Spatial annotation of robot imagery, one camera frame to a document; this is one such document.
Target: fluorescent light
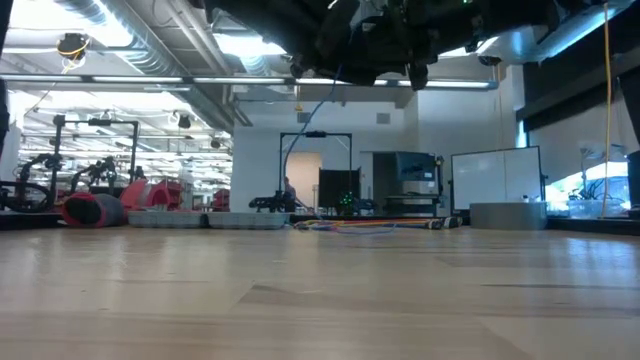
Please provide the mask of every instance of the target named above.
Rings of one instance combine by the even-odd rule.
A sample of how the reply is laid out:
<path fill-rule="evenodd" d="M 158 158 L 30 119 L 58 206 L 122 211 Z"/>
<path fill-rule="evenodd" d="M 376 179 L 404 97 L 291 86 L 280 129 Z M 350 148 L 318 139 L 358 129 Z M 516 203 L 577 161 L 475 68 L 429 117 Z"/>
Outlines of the fluorescent light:
<path fill-rule="evenodd" d="M 28 82 L 80 82 L 82 78 L 75 75 L 40 75 L 40 74 L 2 74 L 5 81 Z"/>
<path fill-rule="evenodd" d="M 144 91 L 149 91 L 149 92 L 187 92 L 187 91 L 191 91 L 190 87 L 167 87 L 167 86 L 148 86 L 143 88 Z"/>
<path fill-rule="evenodd" d="M 465 89 L 487 89 L 490 86 L 487 81 L 441 81 L 432 80 L 427 83 L 427 87 L 438 88 L 465 88 Z"/>
<path fill-rule="evenodd" d="M 104 127 L 98 127 L 96 131 L 101 132 L 103 134 L 111 135 L 111 136 L 118 135 L 118 133 L 116 133 L 115 131 L 106 129 Z"/>
<path fill-rule="evenodd" d="M 398 86 L 410 87 L 411 81 L 400 80 Z M 448 81 L 429 80 L 427 88 L 451 88 L 451 89 L 488 89 L 491 83 L 488 81 Z"/>
<path fill-rule="evenodd" d="M 94 76 L 97 82 L 115 82 L 115 83 L 181 83 L 180 77 L 168 76 Z"/>
<path fill-rule="evenodd" d="M 467 50 L 464 47 L 461 48 L 457 48 L 455 50 L 451 50 L 451 51 L 447 51 L 445 53 L 442 53 L 440 55 L 438 55 L 438 57 L 440 58 L 452 58 L 452 57 L 462 57 L 462 56 L 467 56 L 467 55 L 471 55 L 473 53 L 468 53 Z"/>
<path fill-rule="evenodd" d="M 444 52 L 438 55 L 438 57 L 441 59 L 444 59 L 444 58 L 469 56 L 471 54 L 480 55 L 485 51 L 487 51 L 487 49 L 489 49 L 489 47 L 493 45 L 493 43 L 495 43 L 496 40 L 498 40 L 498 37 L 492 37 L 491 39 L 485 40 L 482 44 L 480 44 L 480 47 L 478 47 L 478 50 L 476 50 L 475 52 L 467 52 L 467 49 L 465 49 L 464 47 L 461 47 L 451 51 Z"/>
<path fill-rule="evenodd" d="M 226 85 L 283 85 L 284 78 L 265 77 L 196 77 L 193 82 L 199 84 L 226 84 Z"/>
<path fill-rule="evenodd" d="M 44 53 L 51 53 L 51 52 L 58 52 L 58 49 L 53 47 L 37 48 L 37 47 L 19 47 L 19 46 L 5 46 L 4 49 L 2 49 L 2 53 L 4 54 L 44 54 Z"/>
<path fill-rule="evenodd" d="M 220 50 L 238 57 L 284 55 L 287 52 L 273 43 L 265 43 L 260 36 L 230 36 L 214 34 Z"/>
<path fill-rule="evenodd" d="M 20 154 L 25 155 L 33 155 L 33 154 L 42 154 L 42 153 L 52 153 L 53 149 L 21 149 Z M 116 155 L 131 155 L 130 151 L 105 151 L 105 150 L 60 150 L 60 155 L 65 156 L 116 156 Z M 203 156 L 203 157 L 222 157 L 229 158 L 226 152 L 182 152 L 180 153 L 183 157 L 190 156 Z M 150 159 L 163 159 L 163 160 L 173 160 L 173 158 L 178 155 L 175 152 L 169 151 L 160 151 L 160 152 L 151 152 L 151 151 L 138 151 L 136 152 L 136 156 L 140 158 L 150 158 Z"/>
<path fill-rule="evenodd" d="M 143 147 L 143 148 L 145 148 L 145 149 L 147 149 L 147 150 L 149 150 L 149 151 L 153 151 L 153 152 L 159 152 L 159 151 L 160 151 L 159 149 L 156 149 L 156 148 L 154 148 L 153 146 L 149 146 L 149 145 L 147 145 L 147 144 L 140 144 L 140 143 L 138 143 L 138 146 L 139 146 L 139 147 Z"/>
<path fill-rule="evenodd" d="M 193 140 L 191 135 L 140 135 L 138 139 L 161 139 L 161 140 Z"/>
<path fill-rule="evenodd" d="M 296 80 L 297 85 L 333 85 L 334 82 L 336 83 L 336 85 L 347 85 L 347 83 L 345 82 L 335 81 L 331 79 L 298 79 Z"/>

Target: pipe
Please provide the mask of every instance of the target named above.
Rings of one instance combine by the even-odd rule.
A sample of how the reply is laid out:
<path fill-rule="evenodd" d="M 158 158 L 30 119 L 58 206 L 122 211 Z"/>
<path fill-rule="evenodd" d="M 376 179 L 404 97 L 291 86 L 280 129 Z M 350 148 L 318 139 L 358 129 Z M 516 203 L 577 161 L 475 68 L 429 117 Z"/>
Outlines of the pipe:
<path fill-rule="evenodd" d="M 222 68 L 222 66 L 220 66 L 220 64 L 218 64 L 218 62 L 213 58 L 213 56 L 211 56 L 211 53 L 205 50 L 200 40 L 198 40 L 198 38 L 196 38 L 195 35 L 193 35 L 187 23 L 184 22 L 180 14 L 178 14 L 178 11 L 176 11 L 175 7 L 173 7 L 173 4 L 171 3 L 171 1 L 164 0 L 164 5 L 167 11 L 169 12 L 169 15 L 171 16 L 171 18 L 173 18 L 173 21 L 175 21 L 176 24 L 178 24 L 178 27 L 180 28 L 180 30 L 182 30 L 182 32 L 187 37 L 187 39 L 189 39 L 189 42 L 193 44 L 193 46 L 196 48 L 200 56 L 202 56 L 202 58 L 207 63 L 207 65 L 209 65 L 211 70 L 220 71 L 224 73 L 224 69 Z"/>
<path fill-rule="evenodd" d="M 79 14 L 95 25 L 107 23 L 106 14 L 96 1 L 102 1 L 111 14 L 133 35 L 133 48 L 147 49 L 144 53 L 119 54 L 145 75 L 152 76 L 188 76 L 189 72 L 180 64 L 167 47 L 158 39 L 149 26 L 131 7 L 122 0 L 55 0 L 69 12 Z M 214 128 L 221 128 L 232 132 L 235 119 L 231 117 L 224 106 L 211 99 L 198 88 L 189 92 L 175 94 L 176 97 L 189 103 L 200 118 Z"/>
<path fill-rule="evenodd" d="M 261 77 L 271 76 L 271 69 L 264 56 L 243 56 L 240 58 L 240 62 L 242 62 L 242 65 L 249 75 Z"/>
<path fill-rule="evenodd" d="M 182 12 L 182 14 L 187 19 L 187 21 L 191 24 L 191 26 L 193 26 L 194 30 L 196 31 L 196 34 L 198 34 L 198 36 L 200 37 L 204 45 L 207 47 L 211 55 L 213 55 L 213 57 L 217 60 L 217 63 L 220 64 L 220 66 L 224 70 L 224 74 L 227 74 L 227 75 L 232 74 L 231 69 L 227 66 L 224 55 L 222 54 L 220 49 L 218 49 L 218 46 L 214 44 L 213 35 L 205 32 L 202 29 L 202 26 L 201 26 L 202 24 L 193 14 L 193 9 L 191 5 L 187 3 L 186 0 L 174 0 L 173 3 L 175 3 L 178 10 Z"/>

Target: doorway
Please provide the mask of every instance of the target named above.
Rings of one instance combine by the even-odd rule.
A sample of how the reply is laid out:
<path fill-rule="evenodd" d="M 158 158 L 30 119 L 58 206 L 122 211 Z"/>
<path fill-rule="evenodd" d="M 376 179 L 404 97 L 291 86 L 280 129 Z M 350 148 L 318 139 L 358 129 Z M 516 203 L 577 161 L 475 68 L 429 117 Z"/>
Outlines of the doorway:
<path fill-rule="evenodd" d="M 287 174 L 290 184 L 296 189 L 298 199 L 307 207 L 315 207 L 322 155 L 320 153 L 294 152 L 289 155 Z"/>

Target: gray box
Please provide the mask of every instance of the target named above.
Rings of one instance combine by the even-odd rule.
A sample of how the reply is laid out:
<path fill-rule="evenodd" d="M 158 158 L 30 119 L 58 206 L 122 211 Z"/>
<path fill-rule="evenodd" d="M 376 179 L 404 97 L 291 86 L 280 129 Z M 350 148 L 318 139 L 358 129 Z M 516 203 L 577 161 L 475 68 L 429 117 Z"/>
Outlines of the gray box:
<path fill-rule="evenodd" d="M 471 227 L 491 230 L 544 230 L 547 203 L 471 204 Z"/>

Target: ceiling light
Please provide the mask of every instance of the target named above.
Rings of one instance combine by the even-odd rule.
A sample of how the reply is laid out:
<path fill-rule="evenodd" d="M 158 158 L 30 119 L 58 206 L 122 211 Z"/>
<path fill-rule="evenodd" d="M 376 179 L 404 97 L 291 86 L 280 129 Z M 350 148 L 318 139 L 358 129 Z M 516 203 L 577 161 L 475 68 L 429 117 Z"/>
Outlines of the ceiling light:
<path fill-rule="evenodd" d="M 298 79 L 296 80 L 296 85 L 346 85 L 347 83 L 342 81 L 335 81 L 332 79 Z"/>
<path fill-rule="evenodd" d="M 191 135 L 140 135 L 138 139 L 158 139 L 158 140 L 193 140 Z"/>
<path fill-rule="evenodd" d="M 222 85 L 283 85 L 285 79 L 268 77 L 196 77 L 193 82 Z"/>
<path fill-rule="evenodd" d="M 27 82 L 81 82 L 82 77 L 76 75 L 40 75 L 40 74 L 2 74 L 5 81 Z"/>
<path fill-rule="evenodd" d="M 463 56 L 468 56 L 468 55 L 471 55 L 471 54 L 481 55 L 482 53 L 487 51 L 487 49 L 489 49 L 489 47 L 491 45 L 493 45 L 493 43 L 495 43 L 496 40 L 498 40 L 498 37 L 492 37 L 491 39 L 485 40 L 484 42 L 479 44 L 480 46 L 478 47 L 478 50 L 476 50 L 476 51 L 467 52 L 466 48 L 461 47 L 461 48 L 457 48 L 457 49 L 454 49 L 454 50 L 451 50 L 451 51 L 444 52 L 444 53 L 438 55 L 438 57 L 441 58 L 441 59 L 445 59 L 445 58 L 463 57 Z"/>
<path fill-rule="evenodd" d="M 188 92 L 191 91 L 190 87 L 168 87 L 168 86 L 148 86 L 143 88 L 144 91 L 149 92 Z"/>
<path fill-rule="evenodd" d="M 52 152 L 52 149 L 21 149 L 20 154 L 23 155 L 33 155 L 33 154 L 42 154 Z M 63 156 L 128 156 L 131 155 L 130 151 L 105 151 L 105 150 L 60 150 L 60 155 Z M 196 151 L 196 152 L 182 152 L 181 156 L 200 156 L 200 157 L 210 157 L 210 158 L 228 158 L 224 152 L 214 152 L 214 151 Z M 136 157 L 140 157 L 143 159 L 162 159 L 162 160 L 173 160 L 176 157 L 175 152 L 169 151 L 137 151 Z"/>
<path fill-rule="evenodd" d="M 432 80 L 427 83 L 427 87 L 438 88 L 466 88 L 466 89 L 487 89 L 490 83 L 487 81 L 440 81 Z"/>
<path fill-rule="evenodd" d="M 106 83 L 181 83 L 180 77 L 168 76 L 94 76 L 94 81 Z"/>
<path fill-rule="evenodd" d="M 462 56 L 467 56 L 467 55 L 471 55 L 471 54 L 473 54 L 473 53 L 468 53 L 467 49 L 465 49 L 464 47 L 461 47 L 461 48 L 457 48 L 455 50 L 444 52 L 444 53 L 438 55 L 438 57 L 443 59 L 443 58 L 452 58 L 452 57 L 462 57 Z"/>
<path fill-rule="evenodd" d="M 410 87 L 411 81 L 400 80 L 398 86 Z M 447 81 L 447 80 L 429 80 L 427 88 L 450 88 L 450 89 L 488 89 L 491 82 L 488 81 Z"/>
<path fill-rule="evenodd" d="M 214 34 L 220 50 L 238 57 L 284 55 L 287 52 L 273 43 L 265 43 L 260 36 L 230 36 Z"/>

